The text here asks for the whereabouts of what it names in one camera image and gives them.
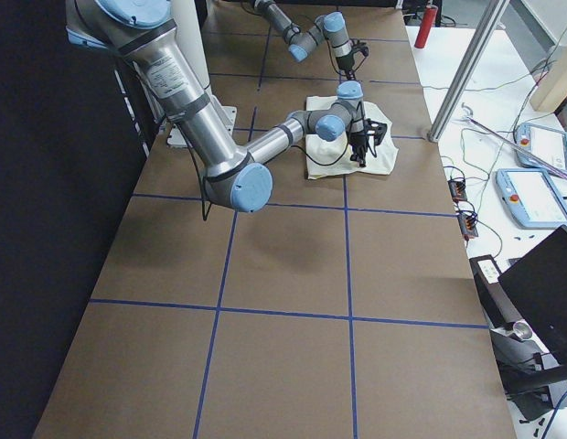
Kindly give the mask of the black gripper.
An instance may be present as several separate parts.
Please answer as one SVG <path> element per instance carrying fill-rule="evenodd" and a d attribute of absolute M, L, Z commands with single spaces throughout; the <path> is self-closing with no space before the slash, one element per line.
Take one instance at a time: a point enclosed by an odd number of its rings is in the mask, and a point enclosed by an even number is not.
<path fill-rule="evenodd" d="M 384 140 L 386 133 L 387 124 L 370 118 L 365 119 L 360 131 L 349 134 L 348 143 L 352 149 L 350 160 L 358 161 L 360 167 L 365 167 L 367 153 L 370 153 L 374 158 L 378 157 L 377 147 Z"/>
<path fill-rule="evenodd" d="M 364 59 L 369 55 L 369 47 L 360 39 L 348 39 L 334 44 L 334 55 L 339 73 L 347 73 L 348 80 L 355 80 L 355 56 L 360 54 Z"/>

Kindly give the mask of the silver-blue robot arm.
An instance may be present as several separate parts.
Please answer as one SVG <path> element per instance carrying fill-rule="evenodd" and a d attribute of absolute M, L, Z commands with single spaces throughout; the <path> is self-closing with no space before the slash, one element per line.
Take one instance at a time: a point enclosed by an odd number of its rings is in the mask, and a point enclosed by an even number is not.
<path fill-rule="evenodd" d="M 274 1 L 250 1 L 254 14 L 263 17 L 279 33 L 292 58 L 300 63 L 319 46 L 326 43 L 333 69 L 347 80 L 356 79 L 355 56 L 369 56 L 367 44 L 348 35 L 343 14 L 339 11 L 318 16 L 312 26 L 303 31 Z"/>
<path fill-rule="evenodd" d="M 273 191 L 266 163 L 309 134 L 324 141 L 346 135 L 350 160 L 366 165 L 388 131 L 365 113 L 363 92 L 355 80 L 354 56 L 366 44 L 349 37 L 339 12 L 319 16 L 306 32 L 274 1 L 253 1 L 252 9 L 275 27 L 297 61 L 322 42 L 333 49 L 346 81 L 324 110 L 292 112 L 284 122 L 245 146 L 237 145 L 223 122 L 219 105 L 204 90 L 177 43 L 178 25 L 168 1 L 68 1 L 67 32 L 72 44 L 108 51 L 138 66 L 167 119 L 201 159 L 198 174 L 203 201 L 239 212 L 261 209 Z"/>

